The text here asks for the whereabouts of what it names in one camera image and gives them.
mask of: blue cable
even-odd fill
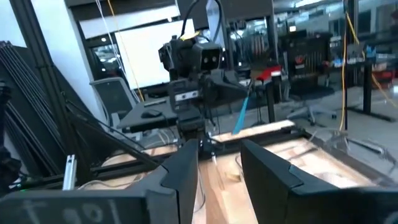
[[[239,114],[239,119],[235,124],[235,128],[234,128],[234,131],[232,132],[232,134],[238,134],[243,128],[244,115],[246,114],[246,108],[248,107],[248,101],[249,101],[249,96],[247,96],[243,101],[241,113]]]

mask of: office chair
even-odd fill
[[[323,65],[329,61],[329,39],[329,35],[318,35],[291,40],[287,46],[289,97],[302,103],[299,109],[287,115],[287,119],[307,115],[311,125],[315,125],[315,115],[318,113],[336,118],[335,111],[318,104],[322,98],[335,92],[327,84],[318,84],[318,76],[323,75]]]
[[[129,138],[135,138],[136,141],[142,139],[142,132],[130,133],[128,129],[117,129],[120,120],[123,119],[137,104],[137,101],[132,97],[130,89],[121,77],[104,78],[90,82],[94,91],[101,100],[108,125],[113,129],[123,132]],[[109,133],[118,139],[123,137],[114,132],[112,129]]]

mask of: table surface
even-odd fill
[[[134,126],[145,125],[148,123],[164,121],[165,117],[166,119],[177,119],[177,115],[172,111],[169,98],[167,97],[163,99],[166,100],[165,103],[148,106],[148,107],[145,107],[144,105],[146,103],[150,103],[151,100],[138,103],[122,120],[120,120],[120,123],[118,124],[117,127],[119,129],[122,129],[122,128],[130,128]],[[143,112],[147,110],[160,111],[163,113],[164,116],[159,116],[157,118],[141,118]]]
[[[228,141],[254,134],[275,131],[291,125],[294,125],[291,121],[281,121],[244,129],[237,135],[226,133],[213,137],[219,141]],[[284,159],[290,159],[290,162],[295,166],[338,187],[373,185],[368,178],[344,165],[340,161],[337,161],[334,157],[331,157],[323,150],[317,150],[312,153],[304,154],[303,156],[297,156],[313,147],[316,146],[306,139],[296,139],[264,146],[264,149],[269,150]],[[148,149],[145,152],[154,156],[176,150],[175,146],[164,146],[155,149]],[[103,165],[108,166],[134,159],[135,158],[130,155],[124,154],[110,158]],[[200,193],[200,190],[198,190],[194,208],[196,212],[194,213],[192,223],[257,223],[256,215],[252,208],[244,179],[241,177],[240,167],[240,153],[217,157],[216,163],[213,161],[203,161],[199,163],[202,186],[204,188],[206,200],[204,206],[198,210],[203,201],[203,196]],[[124,186],[109,188],[100,184],[94,184],[87,186],[86,190],[124,189],[128,184],[140,180],[145,175],[146,173],[142,173],[106,181],[109,185],[126,184]]]

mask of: wooden table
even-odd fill
[[[280,128],[294,125],[291,121],[281,121],[272,124],[265,124],[255,128],[242,130],[237,135],[231,133],[213,136],[219,141],[228,141],[236,138],[244,138],[253,134],[275,131]],[[365,176],[356,172],[352,168],[337,161],[322,150],[317,150],[303,156],[297,156],[301,153],[316,147],[306,139],[297,139],[293,141],[281,142],[270,146],[264,146],[267,150],[278,156],[289,160],[292,164],[313,174],[338,187],[353,187],[361,185],[372,185],[372,182]],[[175,151],[173,146],[158,147],[148,149],[145,152],[150,155],[159,155]],[[110,158],[103,165],[116,164],[134,160],[130,155],[124,154]],[[202,204],[202,194],[200,190],[197,193],[195,202],[195,213],[192,223],[194,224],[251,224],[257,223],[254,210],[252,208],[248,191],[243,178],[241,177],[240,153],[221,156],[214,161],[203,161],[199,163],[199,170],[202,180],[202,186],[205,192],[205,204]],[[106,181],[109,185],[128,184],[141,179],[145,174],[137,174],[114,180]],[[123,189],[127,187],[120,186],[112,189]],[[87,190],[109,189],[100,184],[87,186]]]

